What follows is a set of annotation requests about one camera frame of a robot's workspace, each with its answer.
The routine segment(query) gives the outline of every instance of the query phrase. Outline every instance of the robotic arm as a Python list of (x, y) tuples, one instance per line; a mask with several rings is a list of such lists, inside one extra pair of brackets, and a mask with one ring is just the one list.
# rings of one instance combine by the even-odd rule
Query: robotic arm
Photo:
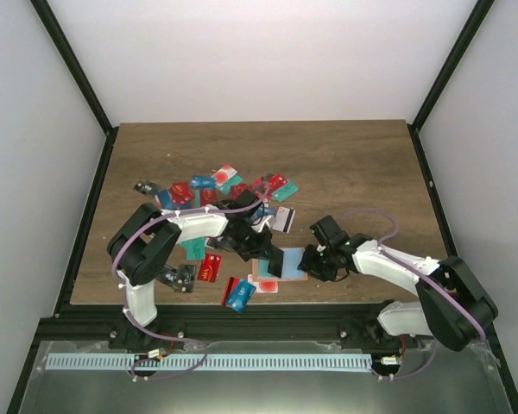
[[(156, 318), (154, 279), (165, 266), (174, 246), (186, 240), (222, 236), (243, 260), (268, 260), (268, 272), (281, 277), (283, 252), (271, 242), (270, 216), (262, 217), (259, 223), (252, 223), (250, 218), (258, 205), (244, 212), (231, 213), (257, 200), (251, 191), (244, 191), (236, 200), (209, 205), (203, 212), (187, 216), (178, 212), (173, 218), (160, 221), (144, 232), (151, 237), (149, 242), (140, 237), (135, 239), (121, 257), (117, 273), (127, 289), (125, 306), (139, 324), (146, 326)], [(144, 224), (172, 213), (159, 210), (152, 204), (143, 204), (108, 244), (111, 258), (117, 257), (127, 240)], [(318, 246), (306, 247), (298, 266), (300, 270), (322, 281), (336, 280), (340, 269), (370, 274), (418, 296), (419, 302), (394, 302), (380, 312), (377, 322), (390, 336), (434, 336), (455, 351), (463, 349), (477, 337), (472, 323), (416, 273), (430, 278), (449, 292), (483, 329), (497, 316), (496, 306), (487, 292), (457, 257), (435, 260), (392, 248), (384, 247), (382, 251), (378, 242), (367, 235), (349, 237), (331, 216), (322, 218), (310, 229)]]

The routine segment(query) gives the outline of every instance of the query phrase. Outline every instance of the light blue card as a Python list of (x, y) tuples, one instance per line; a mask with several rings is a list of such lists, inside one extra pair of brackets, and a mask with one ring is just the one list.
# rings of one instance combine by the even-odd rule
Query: light blue card
[(243, 178), (240, 177), (238, 174), (236, 174), (234, 177), (229, 179), (227, 182), (225, 182), (223, 185), (218, 185), (217, 188), (219, 191), (221, 191), (223, 194), (228, 194), (231, 192), (231, 187), (236, 184), (240, 184), (243, 181)]
[(186, 249), (186, 260), (203, 260), (205, 258), (205, 238), (186, 240), (180, 244)]
[(299, 190), (298, 186), (288, 180), (286, 185), (273, 192), (273, 200), (284, 201), (286, 198), (295, 194)]
[[(297, 266), (303, 257), (302, 248), (283, 248), (284, 261), (282, 262), (282, 280), (305, 280), (305, 272), (299, 270)], [(260, 259), (257, 261), (257, 278), (280, 280), (268, 272), (268, 260)]]

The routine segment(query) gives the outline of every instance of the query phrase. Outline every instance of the white slotted strip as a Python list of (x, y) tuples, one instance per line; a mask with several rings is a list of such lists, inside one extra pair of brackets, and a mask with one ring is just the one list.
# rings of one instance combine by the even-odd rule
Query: white slotted strip
[[(159, 362), (161, 371), (182, 371), (202, 355), (171, 354)], [(122, 371), (132, 367), (134, 354), (50, 354), (48, 370)], [(370, 372), (369, 354), (210, 354), (197, 371), (333, 371)], [(149, 369), (156, 362), (136, 370)]]

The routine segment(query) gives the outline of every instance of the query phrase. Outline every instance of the white backdrop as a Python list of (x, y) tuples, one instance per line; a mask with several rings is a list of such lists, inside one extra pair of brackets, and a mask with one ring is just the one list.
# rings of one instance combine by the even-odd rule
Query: white backdrop
[(518, 388), (518, 0), (495, 2), (421, 135)]
[(104, 134), (29, 1), (0, 1), (0, 414), (50, 317)]
[(413, 121), (475, 0), (50, 0), (114, 124)]

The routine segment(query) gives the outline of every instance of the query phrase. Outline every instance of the gray floor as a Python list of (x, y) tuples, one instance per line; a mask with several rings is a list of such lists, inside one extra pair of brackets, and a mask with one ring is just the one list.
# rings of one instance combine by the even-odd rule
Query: gray floor
[[(425, 356), (407, 352), (403, 368), (415, 369)], [(124, 371), (35, 371), (21, 413), (31, 412), (490, 414), (510, 409), (495, 362), (484, 351), (456, 354), (439, 347), (424, 373), (393, 383), (368, 373), (203, 372), (135, 384)]]

